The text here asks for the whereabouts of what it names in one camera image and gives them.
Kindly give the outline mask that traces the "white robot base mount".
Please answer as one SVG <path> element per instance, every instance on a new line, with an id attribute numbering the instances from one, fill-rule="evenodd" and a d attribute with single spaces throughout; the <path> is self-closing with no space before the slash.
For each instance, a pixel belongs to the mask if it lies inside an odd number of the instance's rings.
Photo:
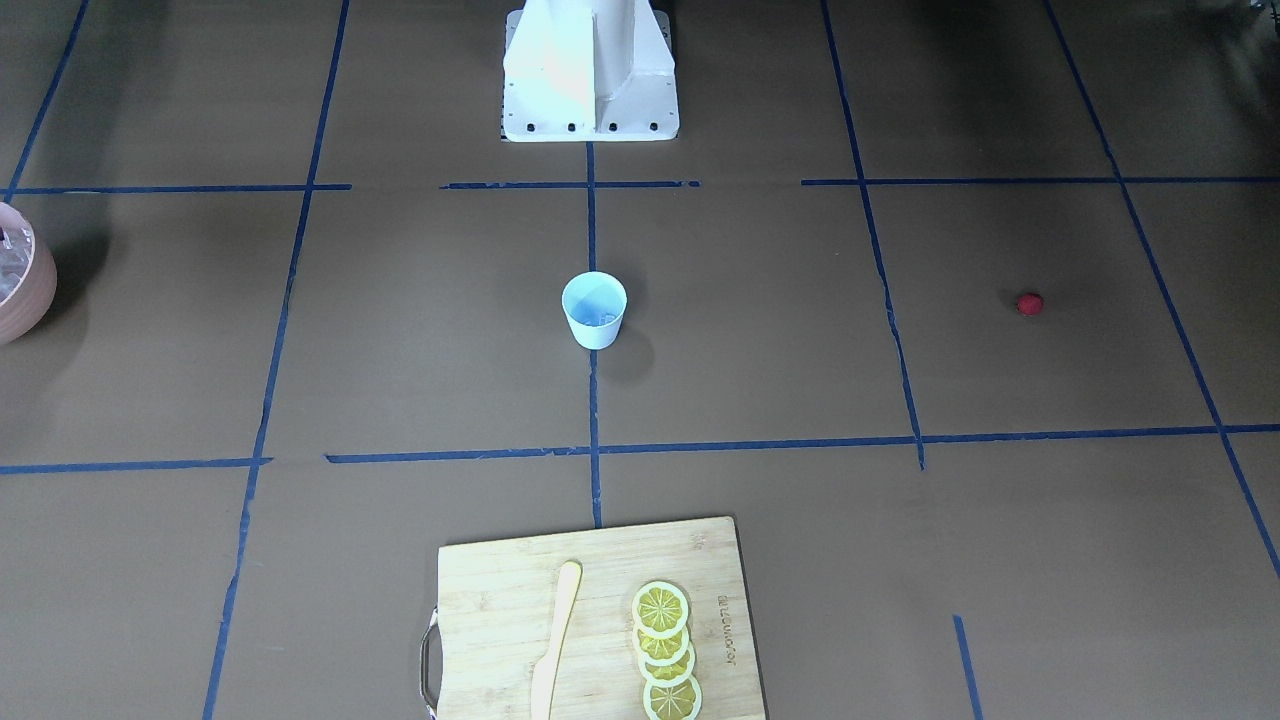
<path id="1" fill-rule="evenodd" d="M 502 67 L 504 141 L 678 136 L 671 20 L 649 1 L 526 1 L 506 17 Z"/>

